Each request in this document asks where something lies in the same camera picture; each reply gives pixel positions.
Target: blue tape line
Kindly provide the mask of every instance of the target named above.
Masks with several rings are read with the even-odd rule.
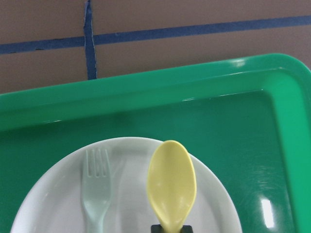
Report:
[[[92,28],[92,9],[90,0],[88,0],[85,4],[85,18],[83,29],[85,35],[84,47],[86,50],[87,79],[97,79],[96,56]]]
[[[285,17],[273,19],[259,19],[228,23],[194,25],[176,28],[164,28],[125,33],[111,33],[94,35],[94,45],[113,44],[138,40],[160,39],[168,37],[202,35],[211,33],[227,33],[235,31],[281,28],[292,26],[311,25],[311,16]],[[82,47],[85,45],[84,37],[71,37],[64,39],[40,40],[0,45],[0,54],[15,52],[28,52],[34,50],[52,50],[61,48]]]
[[[54,50],[84,46],[84,37],[70,37],[64,39],[38,40],[0,45],[0,54],[16,52],[30,52],[35,50]]]
[[[227,33],[246,30],[303,26],[311,24],[311,16],[285,17],[273,19],[259,19],[228,23],[215,23],[175,28],[153,29],[125,33],[110,33],[94,36],[95,45],[113,44],[121,42],[151,40],[189,35],[211,33]]]

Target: green plastic tray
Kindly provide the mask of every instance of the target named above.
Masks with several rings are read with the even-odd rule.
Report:
[[[0,233],[51,166],[121,136],[184,144],[224,184],[245,233],[310,233],[310,122],[311,73],[282,54],[0,95]]]

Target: brown surface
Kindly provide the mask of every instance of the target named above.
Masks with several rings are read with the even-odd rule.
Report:
[[[311,67],[310,35],[311,25],[100,45],[98,77],[274,52]]]
[[[83,36],[84,0],[0,0],[0,44]]]
[[[311,0],[93,0],[94,34],[311,14]]]
[[[0,93],[84,81],[84,48],[0,55]]]

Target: yellow spoon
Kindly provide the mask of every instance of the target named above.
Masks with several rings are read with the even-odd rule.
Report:
[[[147,195],[165,233],[180,233],[196,196],[192,160],[179,142],[163,142],[148,170]]]

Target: plastic fork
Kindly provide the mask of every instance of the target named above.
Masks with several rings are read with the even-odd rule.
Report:
[[[110,203],[111,176],[107,151],[87,150],[82,178],[82,204],[87,233],[103,233],[104,216]]]

